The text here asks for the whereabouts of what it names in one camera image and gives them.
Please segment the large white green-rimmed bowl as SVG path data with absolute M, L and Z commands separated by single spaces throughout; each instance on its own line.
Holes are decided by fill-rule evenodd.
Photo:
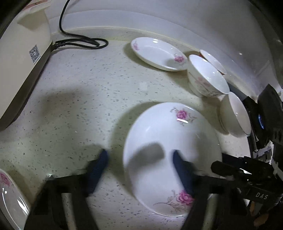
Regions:
M 223 97 L 220 103 L 219 119 L 222 128 L 234 137 L 251 135 L 251 123 L 247 110 L 233 92 Z

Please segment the white bowl grey flower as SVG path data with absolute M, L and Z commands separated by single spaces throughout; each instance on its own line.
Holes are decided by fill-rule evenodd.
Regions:
M 189 55 L 187 76 L 191 90 L 201 97 L 218 97 L 230 92 L 223 75 L 198 55 Z

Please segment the white floral plate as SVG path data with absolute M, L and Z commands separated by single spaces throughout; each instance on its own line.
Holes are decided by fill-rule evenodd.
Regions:
M 1 211 L 13 229 L 24 229 L 30 204 L 10 175 L 2 169 Z
M 138 37 L 131 48 L 142 61 L 165 71 L 187 70 L 187 57 L 173 45 L 151 37 Z

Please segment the white plate pink flowers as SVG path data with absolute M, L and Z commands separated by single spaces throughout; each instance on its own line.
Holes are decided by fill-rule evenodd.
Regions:
M 161 103 L 143 112 L 123 150 L 125 177 L 135 198 L 168 217 L 186 215 L 192 206 L 173 165 L 175 150 L 201 175 L 213 176 L 211 164 L 222 160 L 213 127 L 201 113 L 181 103 Z

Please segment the white floral plate at left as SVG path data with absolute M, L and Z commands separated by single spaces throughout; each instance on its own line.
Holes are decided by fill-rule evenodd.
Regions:
M 10 175 L 2 169 L 1 211 L 13 229 L 24 229 L 30 204 Z

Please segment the red banded white bowl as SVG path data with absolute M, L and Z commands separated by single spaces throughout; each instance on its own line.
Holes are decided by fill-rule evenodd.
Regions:
M 227 74 L 226 69 L 222 66 L 222 64 L 210 53 L 205 50 L 200 49 L 200 56 L 211 63 L 222 75 Z

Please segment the far white floral plate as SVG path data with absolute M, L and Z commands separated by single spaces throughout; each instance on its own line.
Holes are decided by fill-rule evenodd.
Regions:
M 151 37 L 138 37 L 131 48 L 142 61 L 165 71 L 187 70 L 187 57 L 173 45 Z

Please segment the cream electric rice cooker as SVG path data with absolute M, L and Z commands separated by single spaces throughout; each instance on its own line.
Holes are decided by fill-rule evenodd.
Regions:
M 1 1 L 1 130 L 25 107 L 51 53 L 51 1 Z

